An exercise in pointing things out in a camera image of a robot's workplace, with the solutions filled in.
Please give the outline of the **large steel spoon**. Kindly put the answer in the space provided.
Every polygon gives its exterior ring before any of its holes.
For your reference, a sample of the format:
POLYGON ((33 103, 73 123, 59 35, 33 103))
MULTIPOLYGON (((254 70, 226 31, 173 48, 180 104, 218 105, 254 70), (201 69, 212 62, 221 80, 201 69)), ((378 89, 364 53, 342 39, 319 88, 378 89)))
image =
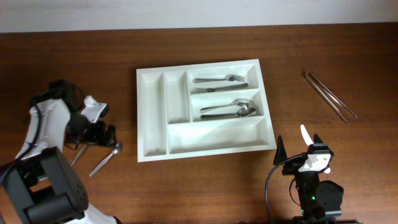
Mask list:
POLYGON ((240 107, 243 107, 243 108, 247 108, 247 107, 251 107, 251 106, 254 106, 254 105, 255 105, 254 102, 252 100, 248 99, 248 98, 238 98, 238 99, 235 99, 230 104, 202 108, 200 110, 200 113, 206 113, 206 112, 209 112, 211 110, 215 110, 215 109, 218 109, 218 108, 230 107, 230 106, 240 106, 240 107))
POLYGON ((257 113, 257 109, 255 107, 247 107, 247 108, 241 108, 235 113, 224 113, 224 114, 205 114, 201 115, 201 119, 216 119, 216 118, 241 118, 241 117, 247 117, 247 116, 252 116, 257 113))

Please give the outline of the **small steel teaspoon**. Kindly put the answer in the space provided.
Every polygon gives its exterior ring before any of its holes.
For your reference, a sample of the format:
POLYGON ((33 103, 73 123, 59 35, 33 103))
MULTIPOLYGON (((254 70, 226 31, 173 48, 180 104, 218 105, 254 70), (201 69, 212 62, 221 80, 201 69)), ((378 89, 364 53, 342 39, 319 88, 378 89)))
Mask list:
POLYGON ((95 175, 113 156, 119 154, 123 149, 123 144, 121 142, 117 142, 111 151, 111 153, 105 157, 89 174, 90 177, 95 175))
POLYGON ((74 166, 79 161, 80 157, 84 154, 84 152, 86 151, 87 148, 88 148, 87 144, 85 144, 81 147, 81 149, 78 151, 77 155, 73 159, 71 166, 74 166))

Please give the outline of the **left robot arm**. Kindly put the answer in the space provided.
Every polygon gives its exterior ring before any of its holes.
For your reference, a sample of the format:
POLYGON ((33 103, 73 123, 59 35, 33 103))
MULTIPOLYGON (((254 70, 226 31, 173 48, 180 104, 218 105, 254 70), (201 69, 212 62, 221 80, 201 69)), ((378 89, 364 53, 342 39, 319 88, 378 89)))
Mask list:
POLYGON ((1 186, 22 223, 119 223, 95 208, 83 182, 63 154, 66 143, 110 147, 117 153, 116 128, 101 120, 107 103, 66 80, 31 98, 27 136, 16 158, 1 166, 1 186))

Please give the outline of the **white plastic knife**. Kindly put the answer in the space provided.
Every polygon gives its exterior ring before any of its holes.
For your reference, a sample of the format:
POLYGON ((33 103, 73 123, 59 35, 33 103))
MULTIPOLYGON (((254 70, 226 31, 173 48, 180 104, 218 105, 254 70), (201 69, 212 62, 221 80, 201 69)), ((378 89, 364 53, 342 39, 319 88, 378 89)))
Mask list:
POLYGON ((312 141, 307 129, 305 128, 305 126, 303 124, 300 125, 300 131, 302 133, 302 137, 303 137, 304 142, 308 146, 307 154, 308 153, 317 154, 317 153, 326 153, 326 152, 330 152, 331 153, 331 151, 326 148, 325 144, 315 144, 312 141))

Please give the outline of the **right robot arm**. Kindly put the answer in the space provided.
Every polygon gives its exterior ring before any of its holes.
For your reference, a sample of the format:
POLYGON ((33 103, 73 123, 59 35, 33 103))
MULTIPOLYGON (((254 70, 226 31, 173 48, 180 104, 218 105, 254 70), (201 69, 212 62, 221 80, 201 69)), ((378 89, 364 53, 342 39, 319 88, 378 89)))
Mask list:
POLYGON ((315 134, 313 142, 303 152, 290 158, 282 137, 277 138, 277 150, 273 164, 281 164, 283 175, 294 176, 301 216, 293 217, 293 223, 336 223, 342 214, 344 188, 333 181, 319 178, 330 168, 334 152, 315 134))

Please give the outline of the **steel fork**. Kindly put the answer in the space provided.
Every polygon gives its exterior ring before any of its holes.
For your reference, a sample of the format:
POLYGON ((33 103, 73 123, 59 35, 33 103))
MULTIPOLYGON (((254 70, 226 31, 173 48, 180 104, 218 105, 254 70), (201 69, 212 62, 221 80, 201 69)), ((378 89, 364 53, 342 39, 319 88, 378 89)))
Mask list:
POLYGON ((204 83, 204 82, 245 82, 245 77, 239 75, 226 75, 223 78, 194 78, 193 83, 204 83))
POLYGON ((197 94, 197 93, 211 93, 216 91, 236 90, 236 89, 246 88, 248 86, 249 86, 248 83, 240 83, 235 85, 218 86, 214 88, 195 88, 192 91, 192 93, 197 94))

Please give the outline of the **long steel kitchen tongs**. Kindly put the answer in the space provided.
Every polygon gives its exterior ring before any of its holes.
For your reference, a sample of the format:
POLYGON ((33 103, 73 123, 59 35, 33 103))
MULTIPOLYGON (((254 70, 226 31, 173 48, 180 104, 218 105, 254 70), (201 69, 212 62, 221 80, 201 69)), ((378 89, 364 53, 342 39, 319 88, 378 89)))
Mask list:
POLYGON ((342 121, 348 123, 348 119, 340 110, 348 112, 353 119, 357 119, 358 115, 344 104, 330 89, 328 89, 312 72, 304 72, 304 79, 312 86, 312 88, 326 101, 330 108, 340 117, 342 121))

